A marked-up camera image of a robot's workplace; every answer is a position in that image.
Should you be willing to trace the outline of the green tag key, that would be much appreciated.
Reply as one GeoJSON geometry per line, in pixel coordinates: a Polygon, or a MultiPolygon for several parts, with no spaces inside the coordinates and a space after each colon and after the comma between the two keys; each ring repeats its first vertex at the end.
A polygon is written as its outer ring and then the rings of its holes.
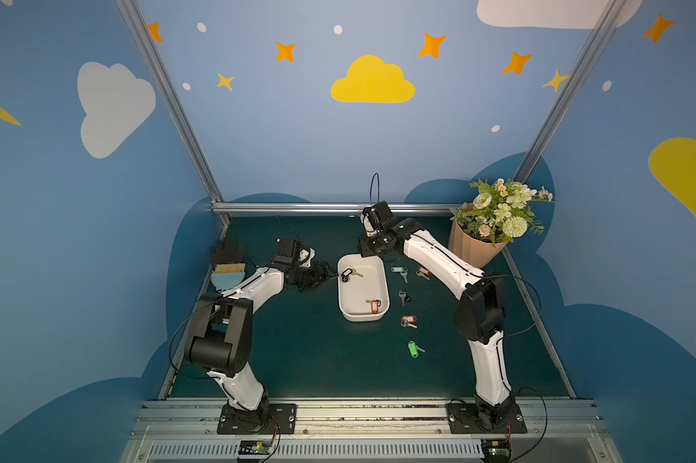
{"type": "Polygon", "coordinates": [[[406,267],[402,266],[393,266],[390,271],[392,273],[398,274],[402,277],[403,281],[407,284],[408,283],[408,269],[406,267]]]}
{"type": "Polygon", "coordinates": [[[409,343],[407,343],[407,347],[412,358],[417,359],[421,353],[425,353],[425,350],[419,347],[419,345],[414,341],[409,341],[409,343]]]}

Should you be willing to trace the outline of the black head key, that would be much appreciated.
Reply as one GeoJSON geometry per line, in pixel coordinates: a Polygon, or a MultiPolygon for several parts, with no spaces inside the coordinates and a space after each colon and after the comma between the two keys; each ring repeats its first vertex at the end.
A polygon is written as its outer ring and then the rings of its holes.
{"type": "Polygon", "coordinates": [[[402,289],[398,291],[398,297],[400,298],[402,306],[405,306],[407,303],[411,301],[411,297],[409,297],[409,295],[407,295],[405,291],[402,291],[402,289]]]}

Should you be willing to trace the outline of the black tag key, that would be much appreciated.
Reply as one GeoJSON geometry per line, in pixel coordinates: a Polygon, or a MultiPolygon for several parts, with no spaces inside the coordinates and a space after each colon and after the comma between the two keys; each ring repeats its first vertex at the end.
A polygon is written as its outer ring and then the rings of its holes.
{"type": "Polygon", "coordinates": [[[357,272],[353,267],[346,268],[346,270],[343,270],[340,274],[342,283],[348,283],[352,277],[363,277],[363,275],[357,272]]]}

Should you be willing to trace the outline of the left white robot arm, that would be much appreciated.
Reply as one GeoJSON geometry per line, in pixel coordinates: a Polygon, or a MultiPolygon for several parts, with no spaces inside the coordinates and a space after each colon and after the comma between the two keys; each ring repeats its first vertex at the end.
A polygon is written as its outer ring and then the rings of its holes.
{"type": "Polygon", "coordinates": [[[266,391],[249,364],[255,312],[285,287],[310,292],[336,276],[338,272],[326,262],[283,269],[257,268],[240,285],[198,310],[191,322],[191,340],[184,358],[220,386],[231,408],[245,413],[257,411],[266,399],[266,391]]]}

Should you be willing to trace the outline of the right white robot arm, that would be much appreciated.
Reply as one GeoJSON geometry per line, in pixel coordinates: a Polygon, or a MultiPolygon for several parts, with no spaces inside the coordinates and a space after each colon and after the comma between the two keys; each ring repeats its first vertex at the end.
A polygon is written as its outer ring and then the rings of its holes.
{"type": "Polygon", "coordinates": [[[467,340],[475,367],[477,420],[487,429],[502,422],[516,405],[508,380],[503,344],[505,314],[492,279],[455,256],[413,218],[399,218],[383,204],[362,211],[364,257],[396,252],[440,280],[459,301],[454,325],[467,340]]]}

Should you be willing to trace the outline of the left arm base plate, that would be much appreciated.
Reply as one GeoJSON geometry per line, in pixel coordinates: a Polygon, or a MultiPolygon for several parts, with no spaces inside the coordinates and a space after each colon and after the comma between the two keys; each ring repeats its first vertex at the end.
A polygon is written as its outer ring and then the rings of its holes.
{"type": "Polygon", "coordinates": [[[261,435],[273,433],[290,435],[295,432],[298,406],[295,403],[261,403],[255,411],[236,409],[229,404],[222,408],[217,433],[219,435],[261,435]]]}

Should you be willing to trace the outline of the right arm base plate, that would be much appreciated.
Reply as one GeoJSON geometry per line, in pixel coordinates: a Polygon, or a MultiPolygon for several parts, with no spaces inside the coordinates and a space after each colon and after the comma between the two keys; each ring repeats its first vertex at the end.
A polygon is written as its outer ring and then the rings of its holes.
{"type": "Polygon", "coordinates": [[[446,405],[452,434],[526,434],[527,425],[517,404],[502,410],[479,409],[474,403],[452,401],[446,405]]]}

